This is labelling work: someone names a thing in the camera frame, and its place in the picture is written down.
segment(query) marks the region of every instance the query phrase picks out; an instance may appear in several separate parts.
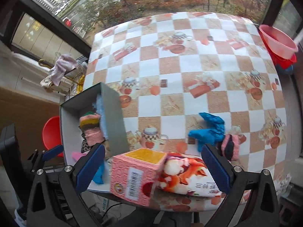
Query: yellow box top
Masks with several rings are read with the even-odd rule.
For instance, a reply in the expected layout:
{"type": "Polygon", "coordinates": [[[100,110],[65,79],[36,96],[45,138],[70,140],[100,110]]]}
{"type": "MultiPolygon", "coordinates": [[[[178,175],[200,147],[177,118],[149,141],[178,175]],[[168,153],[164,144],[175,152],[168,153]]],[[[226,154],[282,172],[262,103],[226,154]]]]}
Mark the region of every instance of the yellow box top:
{"type": "Polygon", "coordinates": [[[165,153],[159,151],[153,151],[147,148],[139,148],[137,150],[128,152],[124,155],[141,161],[149,162],[152,164],[158,164],[158,162],[163,158],[165,153]]]}

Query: red plastic chair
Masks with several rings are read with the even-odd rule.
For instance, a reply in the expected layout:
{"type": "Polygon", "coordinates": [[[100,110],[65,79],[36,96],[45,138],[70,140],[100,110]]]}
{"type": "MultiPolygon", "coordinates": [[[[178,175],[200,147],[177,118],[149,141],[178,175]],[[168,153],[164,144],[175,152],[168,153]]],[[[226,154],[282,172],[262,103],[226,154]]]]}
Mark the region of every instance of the red plastic chair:
{"type": "Polygon", "coordinates": [[[42,141],[47,150],[61,145],[61,134],[60,134],[60,118],[59,116],[51,117],[44,125],[42,130],[42,141]]]}

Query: barcode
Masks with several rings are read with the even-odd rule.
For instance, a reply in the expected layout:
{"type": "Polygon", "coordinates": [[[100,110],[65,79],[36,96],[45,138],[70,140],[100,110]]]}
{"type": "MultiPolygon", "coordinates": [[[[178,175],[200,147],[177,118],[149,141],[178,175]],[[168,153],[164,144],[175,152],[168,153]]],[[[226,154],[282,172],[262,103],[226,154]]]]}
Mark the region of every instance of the barcode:
{"type": "Polygon", "coordinates": [[[138,200],[139,189],[143,171],[130,167],[128,169],[127,189],[125,197],[132,200],[138,200]]]}

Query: metal screw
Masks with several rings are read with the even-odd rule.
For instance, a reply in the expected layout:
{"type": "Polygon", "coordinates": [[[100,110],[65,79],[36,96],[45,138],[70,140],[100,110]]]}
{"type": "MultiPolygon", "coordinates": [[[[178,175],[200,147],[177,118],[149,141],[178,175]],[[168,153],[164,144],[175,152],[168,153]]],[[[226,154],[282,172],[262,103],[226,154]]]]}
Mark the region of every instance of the metal screw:
{"type": "Polygon", "coordinates": [[[72,169],[73,169],[72,166],[66,166],[66,167],[64,168],[64,170],[65,170],[66,172],[70,172],[72,169]]]}
{"type": "Polygon", "coordinates": [[[234,171],[236,171],[236,172],[241,172],[242,171],[242,168],[240,167],[240,166],[235,166],[234,167],[234,171]]]}
{"type": "Polygon", "coordinates": [[[38,175],[41,175],[42,173],[43,173],[43,169],[37,170],[37,174],[38,174],[38,175]]]}
{"type": "Polygon", "coordinates": [[[264,170],[263,170],[263,173],[264,173],[266,176],[268,176],[268,175],[270,174],[269,170],[267,170],[267,169],[264,169],[264,170]]]}

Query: cardboard box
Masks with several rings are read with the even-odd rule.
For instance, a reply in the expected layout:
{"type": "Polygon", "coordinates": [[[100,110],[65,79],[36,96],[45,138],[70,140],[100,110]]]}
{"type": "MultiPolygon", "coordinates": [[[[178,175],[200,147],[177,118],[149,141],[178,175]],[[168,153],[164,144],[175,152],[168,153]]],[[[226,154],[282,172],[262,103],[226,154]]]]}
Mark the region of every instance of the cardboard box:
{"type": "Polygon", "coordinates": [[[111,193],[138,205],[149,206],[165,159],[166,153],[147,148],[114,156],[111,193]]]}
{"type": "MultiPolygon", "coordinates": [[[[64,146],[64,159],[67,165],[74,165],[72,152],[81,152],[81,130],[79,119],[85,113],[93,111],[92,103],[96,101],[98,94],[102,95],[104,115],[108,142],[112,155],[118,155],[129,151],[126,131],[123,122],[122,109],[119,94],[100,82],[60,105],[60,132],[64,146]]],[[[109,166],[105,163],[105,171],[102,176],[104,184],[91,182],[88,190],[109,192],[109,166]]]]}

